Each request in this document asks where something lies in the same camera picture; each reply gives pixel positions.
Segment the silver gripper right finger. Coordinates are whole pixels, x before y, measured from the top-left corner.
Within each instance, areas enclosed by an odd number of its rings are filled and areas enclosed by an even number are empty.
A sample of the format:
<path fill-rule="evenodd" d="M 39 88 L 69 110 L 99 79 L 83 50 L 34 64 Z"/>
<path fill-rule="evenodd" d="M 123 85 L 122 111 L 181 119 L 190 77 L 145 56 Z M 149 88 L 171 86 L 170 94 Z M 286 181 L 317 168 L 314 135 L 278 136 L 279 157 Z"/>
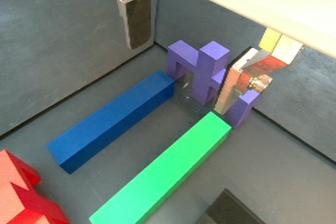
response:
<path fill-rule="evenodd" d="M 223 114 L 239 95 L 253 89 L 261 93 L 271 82 L 269 74 L 286 67 L 302 44 L 270 28 L 265 29 L 259 49 L 250 47 L 227 69 L 214 111 Z"/>

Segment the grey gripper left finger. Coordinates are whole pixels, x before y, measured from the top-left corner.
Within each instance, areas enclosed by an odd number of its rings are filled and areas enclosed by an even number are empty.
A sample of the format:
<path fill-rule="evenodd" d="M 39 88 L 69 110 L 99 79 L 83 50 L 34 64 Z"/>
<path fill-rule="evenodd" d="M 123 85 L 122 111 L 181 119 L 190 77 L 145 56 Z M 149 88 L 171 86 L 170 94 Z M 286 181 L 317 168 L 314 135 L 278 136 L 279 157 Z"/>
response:
<path fill-rule="evenodd" d="M 150 38 L 150 0 L 117 0 L 125 25 L 125 42 L 130 49 Z"/>

